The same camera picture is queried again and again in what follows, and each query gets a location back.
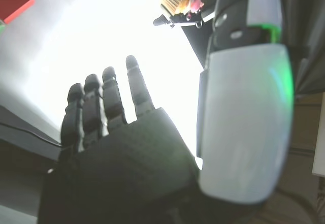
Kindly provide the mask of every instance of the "orange object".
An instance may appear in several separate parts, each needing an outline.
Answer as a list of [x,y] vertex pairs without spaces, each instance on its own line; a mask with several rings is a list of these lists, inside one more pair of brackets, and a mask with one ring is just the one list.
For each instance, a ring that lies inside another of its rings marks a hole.
[[0,20],[8,24],[34,3],[35,0],[0,0]]

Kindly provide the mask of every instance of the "white surface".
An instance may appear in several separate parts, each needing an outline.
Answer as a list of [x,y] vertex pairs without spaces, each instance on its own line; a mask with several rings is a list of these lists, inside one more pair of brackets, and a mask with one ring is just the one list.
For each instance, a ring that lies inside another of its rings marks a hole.
[[0,105],[59,141],[70,86],[113,66],[131,122],[125,58],[133,54],[155,106],[195,152],[202,67],[180,28],[153,26],[159,1],[36,0],[0,36]]
[[282,45],[256,45],[210,55],[202,134],[201,190],[236,203],[272,192],[286,157],[293,113]]
[[281,0],[249,0],[247,25],[261,24],[282,28]]
[[0,205],[0,223],[36,224],[37,218]]
[[321,105],[313,174],[325,177],[325,93]]

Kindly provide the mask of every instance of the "red block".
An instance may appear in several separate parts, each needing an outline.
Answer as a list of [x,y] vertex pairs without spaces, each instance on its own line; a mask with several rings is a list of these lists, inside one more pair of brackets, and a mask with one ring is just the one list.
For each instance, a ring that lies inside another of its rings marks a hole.
[[0,20],[8,24],[34,3],[35,0],[0,0]]

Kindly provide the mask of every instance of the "palm of robotic hand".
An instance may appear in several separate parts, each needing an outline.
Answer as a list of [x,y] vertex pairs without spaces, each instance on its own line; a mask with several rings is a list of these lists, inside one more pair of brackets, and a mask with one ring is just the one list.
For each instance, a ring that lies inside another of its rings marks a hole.
[[171,217],[175,206],[196,193],[193,156],[166,112],[154,108],[133,56],[126,66],[138,118],[131,124],[113,68],[103,72],[103,93],[94,74],[85,93],[81,84],[71,87],[63,150],[46,177],[38,223],[169,223],[181,216]]

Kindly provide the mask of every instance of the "black finger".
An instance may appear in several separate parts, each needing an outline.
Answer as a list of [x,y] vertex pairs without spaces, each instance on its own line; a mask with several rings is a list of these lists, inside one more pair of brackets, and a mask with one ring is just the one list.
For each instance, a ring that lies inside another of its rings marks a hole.
[[114,68],[108,67],[103,71],[103,83],[103,100],[107,117],[107,129],[111,132],[115,128],[126,124],[125,112]]
[[104,126],[101,84],[97,75],[91,74],[86,78],[84,89],[82,120],[85,137],[83,146],[88,148],[106,134],[106,128]]
[[136,109],[137,118],[139,118],[146,112],[154,110],[154,106],[139,69],[138,62],[134,56],[129,55],[126,58],[126,68],[132,100]]
[[71,86],[68,93],[68,106],[61,128],[62,151],[59,161],[64,161],[78,152],[83,140],[82,107],[84,91],[80,83]]

